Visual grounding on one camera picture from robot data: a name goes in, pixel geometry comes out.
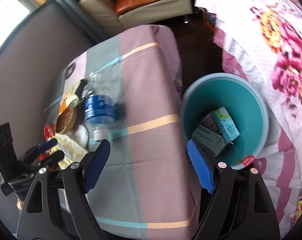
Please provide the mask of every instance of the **bottle cap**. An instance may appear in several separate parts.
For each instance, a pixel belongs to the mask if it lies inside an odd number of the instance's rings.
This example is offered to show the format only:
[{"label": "bottle cap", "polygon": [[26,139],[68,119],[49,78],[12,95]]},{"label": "bottle cap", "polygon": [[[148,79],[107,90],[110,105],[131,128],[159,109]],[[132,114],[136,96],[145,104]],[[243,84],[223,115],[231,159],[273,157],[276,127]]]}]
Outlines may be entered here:
[{"label": "bottle cap", "polygon": [[93,131],[94,140],[96,142],[108,139],[109,132],[107,129],[97,129]]}]

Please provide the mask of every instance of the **red label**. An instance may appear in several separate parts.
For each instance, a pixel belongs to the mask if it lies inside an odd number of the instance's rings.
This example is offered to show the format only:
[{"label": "red label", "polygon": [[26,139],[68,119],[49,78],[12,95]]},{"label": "red label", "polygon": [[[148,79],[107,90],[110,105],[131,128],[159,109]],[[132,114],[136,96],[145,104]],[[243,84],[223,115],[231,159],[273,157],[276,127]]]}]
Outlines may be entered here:
[{"label": "red label", "polygon": [[45,135],[45,139],[48,141],[49,138],[56,134],[56,125],[53,123],[49,123],[43,129],[43,133]]},{"label": "red label", "polygon": [[254,156],[246,156],[242,160],[239,160],[239,163],[243,163],[245,167],[248,167],[255,160]]}]

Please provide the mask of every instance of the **plastic water bottle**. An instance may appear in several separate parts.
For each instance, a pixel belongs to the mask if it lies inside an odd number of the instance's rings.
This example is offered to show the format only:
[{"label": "plastic water bottle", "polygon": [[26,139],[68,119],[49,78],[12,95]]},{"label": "plastic water bottle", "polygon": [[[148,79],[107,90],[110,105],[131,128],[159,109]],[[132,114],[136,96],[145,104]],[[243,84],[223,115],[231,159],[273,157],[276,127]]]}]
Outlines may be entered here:
[{"label": "plastic water bottle", "polygon": [[95,128],[95,141],[108,139],[109,126],[115,121],[115,102],[112,97],[112,71],[97,70],[90,73],[84,117]]}]

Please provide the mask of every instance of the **sofa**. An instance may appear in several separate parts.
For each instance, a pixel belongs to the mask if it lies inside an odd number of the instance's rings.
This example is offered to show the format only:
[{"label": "sofa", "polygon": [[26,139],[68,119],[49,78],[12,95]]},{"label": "sofa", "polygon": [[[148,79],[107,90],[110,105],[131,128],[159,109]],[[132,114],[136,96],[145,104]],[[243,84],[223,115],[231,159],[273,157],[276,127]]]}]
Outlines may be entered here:
[{"label": "sofa", "polygon": [[193,13],[191,0],[77,0],[109,36],[126,29]]}]

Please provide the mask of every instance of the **floral blanket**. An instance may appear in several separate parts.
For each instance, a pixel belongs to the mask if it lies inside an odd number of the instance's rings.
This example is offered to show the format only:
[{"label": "floral blanket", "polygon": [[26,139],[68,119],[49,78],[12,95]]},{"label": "floral blanket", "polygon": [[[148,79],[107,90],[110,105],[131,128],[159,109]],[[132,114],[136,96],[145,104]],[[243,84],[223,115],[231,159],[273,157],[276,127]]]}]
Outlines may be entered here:
[{"label": "floral blanket", "polygon": [[223,69],[264,97],[269,138],[254,166],[276,209],[283,237],[302,214],[302,6],[297,0],[196,0],[216,14]]}]

